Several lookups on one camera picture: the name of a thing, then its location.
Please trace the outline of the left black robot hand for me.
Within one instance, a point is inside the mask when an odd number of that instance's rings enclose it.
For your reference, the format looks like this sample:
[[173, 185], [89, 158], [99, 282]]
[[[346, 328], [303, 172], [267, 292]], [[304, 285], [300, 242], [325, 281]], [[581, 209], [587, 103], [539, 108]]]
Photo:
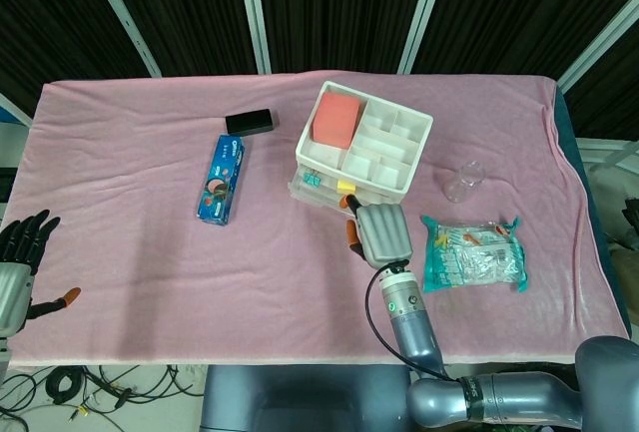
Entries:
[[41, 303], [33, 302], [33, 287], [50, 235], [59, 225], [50, 211], [14, 220], [1, 230], [1, 339], [6, 340], [29, 320], [35, 320], [66, 307], [80, 295], [74, 287], [61, 297]]

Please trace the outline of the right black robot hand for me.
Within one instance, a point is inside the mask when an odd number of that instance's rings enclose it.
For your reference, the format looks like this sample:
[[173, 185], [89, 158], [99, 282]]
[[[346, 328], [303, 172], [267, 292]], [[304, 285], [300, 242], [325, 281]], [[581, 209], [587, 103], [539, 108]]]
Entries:
[[353, 214], [346, 222], [346, 240], [352, 252], [375, 269], [409, 263], [413, 249], [401, 205], [364, 206], [355, 195], [344, 196], [339, 205]]

